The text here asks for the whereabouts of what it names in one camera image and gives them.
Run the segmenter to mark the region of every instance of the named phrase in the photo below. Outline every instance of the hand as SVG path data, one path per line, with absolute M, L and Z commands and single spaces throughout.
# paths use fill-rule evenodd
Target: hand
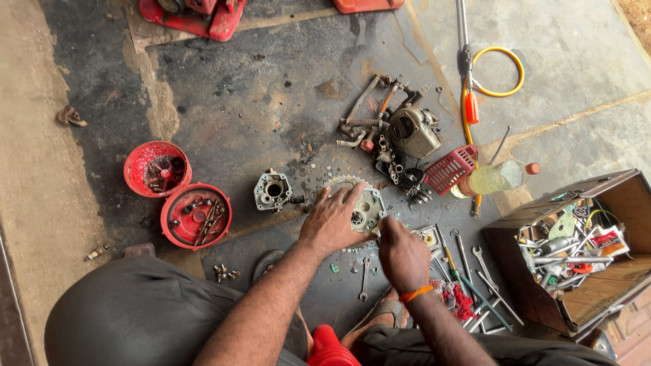
M 342 188 L 332 196 L 325 187 L 301 228 L 297 244 L 309 246 L 325 258 L 331 253 L 356 243 L 375 239 L 371 232 L 357 232 L 350 228 L 355 203 L 366 185 L 357 183 L 352 188 Z
M 382 270 L 400 295 L 429 285 L 430 250 L 410 230 L 389 215 L 380 226 Z

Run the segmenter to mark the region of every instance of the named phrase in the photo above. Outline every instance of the orange wrist thread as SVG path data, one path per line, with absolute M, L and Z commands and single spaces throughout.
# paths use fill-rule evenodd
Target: orange wrist thread
M 407 292 L 406 294 L 400 295 L 398 299 L 401 302 L 408 303 L 412 301 L 416 296 L 425 294 L 427 292 L 430 292 L 431 290 L 434 290 L 434 287 L 432 285 L 423 286 L 416 291 Z

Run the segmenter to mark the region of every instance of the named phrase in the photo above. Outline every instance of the spanner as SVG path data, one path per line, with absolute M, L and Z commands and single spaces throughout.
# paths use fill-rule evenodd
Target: spanner
M 362 285 L 362 292 L 359 294 L 359 299 L 366 301 L 368 295 L 366 294 L 366 283 L 368 281 L 368 265 L 370 264 L 370 258 L 364 257 L 364 284 Z
M 486 263 L 484 263 L 484 259 L 482 258 L 482 248 L 480 246 L 473 247 L 473 254 L 475 257 L 477 257 L 477 260 L 479 260 L 479 265 L 482 266 L 482 269 L 484 270 L 484 273 L 486 274 L 486 279 L 488 282 L 495 288 L 495 291 L 499 292 L 499 287 L 493 282 L 493 279 L 490 277 L 490 272 L 488 271 L 488 268 L 486 267 Z M 488 289 L 488 292 L 491 294 L 493 291 L 491 289 Z

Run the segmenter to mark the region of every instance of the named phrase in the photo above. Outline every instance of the concrete floor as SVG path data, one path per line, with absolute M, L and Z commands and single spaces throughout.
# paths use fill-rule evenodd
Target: concrete floor
M 301 210 L 271 216 L 250 203 L 250 188 L 269 167 L 287 172 L 308 197 L 323 181 L 326 165 L 383 184 L 380 175 L 369 174 L 371 161 L 364 154 L 333 146 L 334 121 L 373 71 L 404 74 L 413 85 L 443 86 L 441 103 L 452 115 L 439 107 L 434 91 L 421 104 L 439 117 L 449 140 L 433 158 L 463 143 L 453 1 L 407 0 L 395 14 L 351 15 L 338 14 L 327 0 L 252 2 L 225 44 L 145 23 L 133 4 L 10 0 L 9 12 L 0 15 L 0 46 L 13 50 L 0 55 L 0 148 L 7 157 L 0 160 L 0 223 L 37 365 L 47 363 L 42 334 L 56 299 L 127 246 L 152 242 L 159 255 L 194 264 L 198 272 L 201 256 L 208 279 L 214 264 L 226 262 L 247 273 L 267 250 L 286 249 L 298 234 Z M 449 195 L 410 209 L 394 188 L 386 188 L 382 194 L 391 213 L 400 212 L 412 227 L 439 222 L 460 228 L 469 249 L 483 245 L 482 226 L 532 196 L 630 167 L 651 174 L 645 154 L 651 141 L 651 59 L 616 2 L 595 0 L 586 8 L 470 1 L 467 7 L 473 48 L 511 49 L 526 73 L 517 94 L 480 103 L 482 122 L 473 127 L 473 137 L 481 156 L 490 157 L 506 125 L 513 124 L 498 160 L 536 161 L 543 173 L 525 188 L 486 197 L 480 219 L 467 215 L 469 202 Z M 413 40 L 411 52 L 405 37 Z M 255 61 L 257 53 L 266 58 Z M 475 76 L 489 89 L 507 90 L 516 71 L 505 57 L 487 54 Z M 320 92 L 325 82 L 334 83 L 336 95 Z M 381 98 L 380 91 L 373 98 Z M 55 122 L 66 104 L 90 126 Z M 209 251 L 175 251 L 160 235 L 162 200 L 136 196 L 124 184 L 126 155 L 159 138 L 185 150 L 194 181 L 231 197 L 236 212 L 230 241 Z M 318 166 L 312 176 L 305 167 L 310 163 Z M 113 244 L 109 255 L 81 260 L 103 243 Z M 328 322 L 341 333 L 368 310 L 372 301 L 356 301 L 359 274 L 348 271 L 366 254 L 378 263 L 372 251 L 335 253 L 324 263 L 302 304 L 311 328 Z M 331 263 L 344 270 L 332 274 Z M 380 272 L 369 293 L 379 296 L 386 284 Z M 228 285 L 244 290 L 248 276 Z

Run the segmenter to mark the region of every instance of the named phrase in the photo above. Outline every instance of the toolbox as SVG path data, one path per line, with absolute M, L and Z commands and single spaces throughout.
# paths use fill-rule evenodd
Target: toolbox
M 631 251 L 583 284 L 552 298 L 527 269 L 516 237 L 572 203 L 596 199 L 626 225 Z M 651 188 L 640 170 L 630 169 L 570 184 L 519 207 L 482 229 L 514 308 L 521 318 L 577 339 L 616 313 L 651 285 Z

